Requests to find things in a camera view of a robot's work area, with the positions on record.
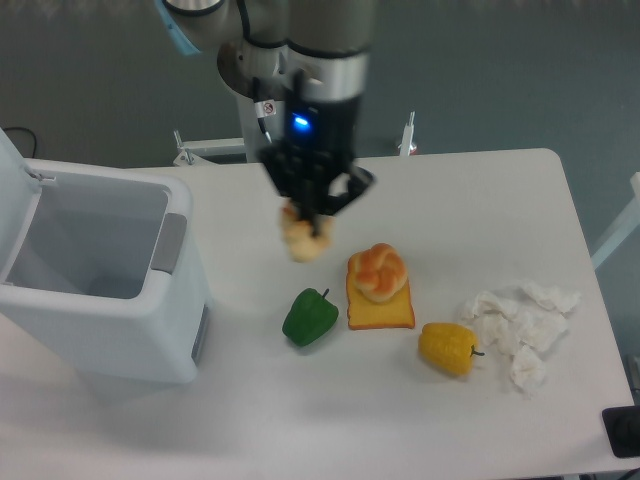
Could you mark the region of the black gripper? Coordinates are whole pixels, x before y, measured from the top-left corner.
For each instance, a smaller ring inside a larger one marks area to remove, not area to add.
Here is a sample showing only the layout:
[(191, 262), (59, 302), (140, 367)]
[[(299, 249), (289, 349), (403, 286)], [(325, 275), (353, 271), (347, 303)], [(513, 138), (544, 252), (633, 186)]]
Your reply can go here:
[(290, 199), (300, 220), (320, 235), (321, 216), (334, 216), (376, 181), (355, 164), (354, 137), (361, 98), (337, 102), (285, 96), (283, 137), (260, 150), (280, 196)]

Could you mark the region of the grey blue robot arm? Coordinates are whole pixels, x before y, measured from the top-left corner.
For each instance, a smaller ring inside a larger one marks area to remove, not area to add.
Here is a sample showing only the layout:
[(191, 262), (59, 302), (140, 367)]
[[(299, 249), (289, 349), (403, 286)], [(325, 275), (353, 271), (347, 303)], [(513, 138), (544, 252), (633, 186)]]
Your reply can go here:
[(313, 237), (374, 182), (355, 164), (374, 1), (159, 1), (180, 50), (214, 50), (246, 158)]

